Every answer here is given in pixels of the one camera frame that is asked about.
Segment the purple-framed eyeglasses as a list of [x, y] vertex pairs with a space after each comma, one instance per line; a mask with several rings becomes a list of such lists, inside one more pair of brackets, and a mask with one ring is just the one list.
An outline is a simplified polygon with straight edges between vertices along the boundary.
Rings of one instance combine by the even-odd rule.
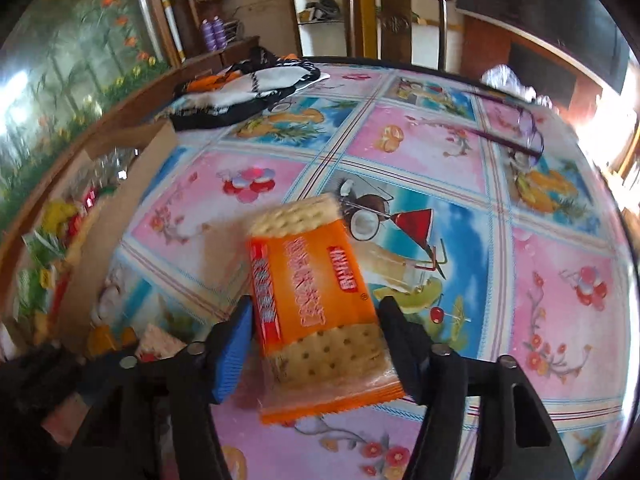
[[525, 170], [541, 160], [544, 137], [522, 103], [491, 92], [448, 89], [447, 94], [452, 105], [471, 105], [473, 125], [465, 130], [505, 148], [514, 166]]

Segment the wooden chair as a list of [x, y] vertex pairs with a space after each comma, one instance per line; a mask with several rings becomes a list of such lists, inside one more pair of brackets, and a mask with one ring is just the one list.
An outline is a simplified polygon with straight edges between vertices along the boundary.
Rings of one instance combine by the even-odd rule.
[[[373, 22], [367, 25], [359, 0], [343, 0], [346, 4], [346, 53], [349, 58], [379, 58], [385, 62], [412, 63], [411, 0], [380, 0], [380, 10], [373, 10]], [[438, 3], [437, 69], [447, 68], [448, 4], [457, 0], [434, 0]]]

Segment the colourful fruit tablecloth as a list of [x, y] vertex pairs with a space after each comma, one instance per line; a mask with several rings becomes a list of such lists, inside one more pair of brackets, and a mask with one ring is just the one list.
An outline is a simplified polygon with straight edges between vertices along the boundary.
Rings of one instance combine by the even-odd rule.
[[468, 358], [518, 360], [574, 474], [604, 473], [634, 419], [634, 258], [572, 128], [524, 105], [533, 168], [472, 136], [444, 77], [329, 62], [329, 78], [242, 124], [183, 131], [115, 250], [91, 318], [191, 340], [247, 292], [244, 220], [330, 193], [369, 292]]

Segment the cardboard snack box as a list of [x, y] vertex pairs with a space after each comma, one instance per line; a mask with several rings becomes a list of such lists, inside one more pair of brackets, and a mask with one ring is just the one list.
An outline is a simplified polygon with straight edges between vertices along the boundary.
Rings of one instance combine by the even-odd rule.
[[111, 258], [177, 145], [168, 120], [95, 134], [46, 173], [1, 245], [1, 356], [84, 353]]

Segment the white plastic bag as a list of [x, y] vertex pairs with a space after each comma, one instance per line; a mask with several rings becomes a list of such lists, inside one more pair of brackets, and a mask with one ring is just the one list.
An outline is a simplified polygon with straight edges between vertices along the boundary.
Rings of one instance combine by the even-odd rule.
[[535, 103], [540, 106], [552, 108], [550, 96], [538, 94], [533, 87], [522, 84], [509, 66], [499, 64], [491, 67], [480, 77], [480, 82], [486, 86], [517, 96], [525, 102]]

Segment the purple bottles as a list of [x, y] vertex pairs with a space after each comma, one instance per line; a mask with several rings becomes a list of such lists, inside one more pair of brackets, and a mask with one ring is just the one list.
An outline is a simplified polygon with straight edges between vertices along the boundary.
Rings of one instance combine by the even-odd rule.
[[210, 20], [203, 18], [201, 21], [201, 32], [208, 52], [224, 50], [228, 46], [224, 22], [216, 15]]

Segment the orange soda cracker packet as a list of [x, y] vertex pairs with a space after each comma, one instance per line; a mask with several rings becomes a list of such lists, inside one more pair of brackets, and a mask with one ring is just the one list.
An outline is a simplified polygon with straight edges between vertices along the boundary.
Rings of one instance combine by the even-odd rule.
[[340, 206], [330, 194], [283, 204], [247, 229], [266, 425], [404, 394]]

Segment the flower mural glass panel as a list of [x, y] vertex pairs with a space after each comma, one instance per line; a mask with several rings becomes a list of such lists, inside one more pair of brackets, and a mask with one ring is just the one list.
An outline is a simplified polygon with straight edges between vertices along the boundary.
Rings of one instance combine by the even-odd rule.
[[169, 70], [149, 0], [18, 0], [1, 11], [1, 226], [93, 122]]

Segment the black white orange cloth bag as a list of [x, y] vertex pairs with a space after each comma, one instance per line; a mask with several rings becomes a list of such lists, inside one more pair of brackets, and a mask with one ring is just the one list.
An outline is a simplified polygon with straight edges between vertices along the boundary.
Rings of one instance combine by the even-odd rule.
[[160, 117], [169, 119], [177, 131], [229, 127], [328, 78], [306, 58], [252, 47], [246, 60], [179, 84], [175, 101]]

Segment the black television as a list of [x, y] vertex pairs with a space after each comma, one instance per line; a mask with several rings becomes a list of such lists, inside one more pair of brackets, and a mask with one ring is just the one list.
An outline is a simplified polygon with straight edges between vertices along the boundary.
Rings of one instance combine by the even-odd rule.
[[539, 40], [623, 90], [630, 47], [600, 0], [457, 0], [457, 9]]

